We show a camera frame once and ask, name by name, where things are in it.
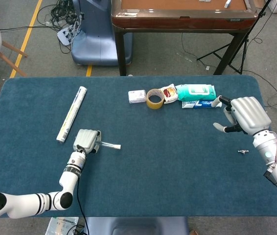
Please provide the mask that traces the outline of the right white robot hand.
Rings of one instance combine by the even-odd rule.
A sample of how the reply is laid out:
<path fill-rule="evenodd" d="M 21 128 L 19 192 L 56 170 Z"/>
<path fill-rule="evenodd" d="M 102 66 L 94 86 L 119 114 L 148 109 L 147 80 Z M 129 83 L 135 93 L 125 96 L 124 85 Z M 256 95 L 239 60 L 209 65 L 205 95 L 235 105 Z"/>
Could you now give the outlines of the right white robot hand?
<path fill-rule="evenodd" d="M 224 114 L 232 124 L 230 127 L 223 126 L 217 122 L 213 126 L 223 132 L 244 132 L 247 135 L 255 135 L 261 131 L 268 130 L 271 120 L 259 101 L 253 97 L 240 97 L 229 99 L 218 96 L 211 106 L 216 107 L 219 103 L 225 104 Z"/>

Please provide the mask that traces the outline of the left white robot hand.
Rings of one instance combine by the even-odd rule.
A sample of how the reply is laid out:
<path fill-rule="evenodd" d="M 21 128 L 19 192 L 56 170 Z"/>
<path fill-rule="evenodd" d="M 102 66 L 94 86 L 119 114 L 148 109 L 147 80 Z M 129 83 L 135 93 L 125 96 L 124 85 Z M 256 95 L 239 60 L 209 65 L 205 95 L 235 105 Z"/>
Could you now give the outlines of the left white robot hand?
<path fill-rule="evenodd" d="M 87 154 L 96 153 L 99 150 L 97 141 L 101 141 L 101 131 L 80 129 L 73 143 L 73 149 L 74 151 L 84 149 Z"/>

